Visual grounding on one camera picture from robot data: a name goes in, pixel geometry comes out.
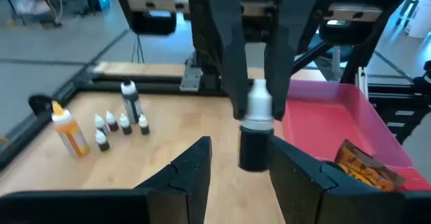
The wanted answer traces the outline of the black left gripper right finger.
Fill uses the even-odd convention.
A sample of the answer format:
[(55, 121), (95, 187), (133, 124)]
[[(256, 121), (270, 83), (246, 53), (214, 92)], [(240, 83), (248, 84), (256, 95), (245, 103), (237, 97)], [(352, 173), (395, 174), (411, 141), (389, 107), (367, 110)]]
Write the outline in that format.
[(276, 136), (268, 167), (286, 223), (430, 224), (430, 192), (384, 192)]

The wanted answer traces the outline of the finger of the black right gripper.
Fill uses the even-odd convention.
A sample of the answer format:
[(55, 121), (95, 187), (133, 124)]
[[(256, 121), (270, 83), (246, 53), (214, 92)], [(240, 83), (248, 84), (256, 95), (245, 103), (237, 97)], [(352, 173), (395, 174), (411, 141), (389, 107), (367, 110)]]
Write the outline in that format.
[(189, 0), (193, 45), (222, 76), (235, 119), (244, 118), (248, 75), (241, 0)]
[(273, 25), (265, 48), (265, 78), (272, 96), (272, 115), (284, 117), (297, 52), (308, 46), (334, 0), (276, 0)]

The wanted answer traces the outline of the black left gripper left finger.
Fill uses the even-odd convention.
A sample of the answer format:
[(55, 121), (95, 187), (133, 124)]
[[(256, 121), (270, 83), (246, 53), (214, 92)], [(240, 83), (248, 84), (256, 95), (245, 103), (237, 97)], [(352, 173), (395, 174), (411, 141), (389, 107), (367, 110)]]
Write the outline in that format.
[(1, 197), (2, 223), (203, 223), (211, 139), (201, 137), (131, 189), (25, 191)]

